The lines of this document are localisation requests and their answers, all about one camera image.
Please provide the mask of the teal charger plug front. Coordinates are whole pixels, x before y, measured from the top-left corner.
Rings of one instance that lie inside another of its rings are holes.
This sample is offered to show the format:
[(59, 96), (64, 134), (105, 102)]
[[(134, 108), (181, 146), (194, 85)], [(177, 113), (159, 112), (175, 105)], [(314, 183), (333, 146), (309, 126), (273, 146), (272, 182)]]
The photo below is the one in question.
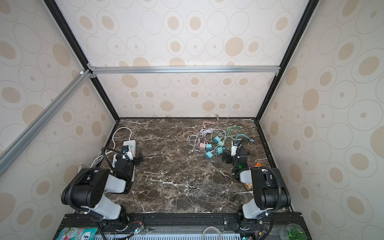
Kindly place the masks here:
[(212, 152), (206, 152), (205, 153), (205, 158), (207, 159), (207, 160), (210, 160), (210, 159), (212, 159), (213, 158), (213, 153)]

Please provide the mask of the long white colourful power strip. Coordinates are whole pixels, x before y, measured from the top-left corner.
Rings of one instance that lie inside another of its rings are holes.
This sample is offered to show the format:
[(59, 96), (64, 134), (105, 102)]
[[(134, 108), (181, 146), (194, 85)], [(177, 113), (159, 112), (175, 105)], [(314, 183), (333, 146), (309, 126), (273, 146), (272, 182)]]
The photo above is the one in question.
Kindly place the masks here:
[(122, 154), (115, 154), (113, 157), (113, 167), (116, 166), (118, 159), (126, 159), (133, 161), (136, 157), (136, 141), (135, 140), (129, 140), (123, 142), (122, 146)]

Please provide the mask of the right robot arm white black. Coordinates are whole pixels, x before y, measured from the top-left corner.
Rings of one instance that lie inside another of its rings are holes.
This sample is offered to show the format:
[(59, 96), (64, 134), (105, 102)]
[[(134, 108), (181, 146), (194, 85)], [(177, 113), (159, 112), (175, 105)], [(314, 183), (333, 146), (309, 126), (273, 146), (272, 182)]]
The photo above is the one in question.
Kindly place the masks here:
[(291, 205), (291, 196), (277, 168), (248, 165), (249, 152), (244, 149), (245, 139), (232, 142), (231, 149), (223, 153), (227, 164), (232, 164), (232, 178), (252, 186), (253, 198), (238, 210), (240, 221), (259, 220)]

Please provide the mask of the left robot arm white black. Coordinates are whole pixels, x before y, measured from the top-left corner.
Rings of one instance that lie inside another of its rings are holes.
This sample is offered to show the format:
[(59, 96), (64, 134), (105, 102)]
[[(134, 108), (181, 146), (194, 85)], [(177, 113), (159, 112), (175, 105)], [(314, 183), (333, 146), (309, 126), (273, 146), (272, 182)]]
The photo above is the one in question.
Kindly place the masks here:
[(92, 167), (81, 170), (64, 189), (61, 201), (76, 211), (90, 214), (96, 219), (127, 224), (126, 209), (105, 196), (105, 193), (126, 195), (135, 180), (135, 168), (144, 157), (142, 149), (135, 154), (128, 146), (121, 151), (102, 148), (108, 169)]

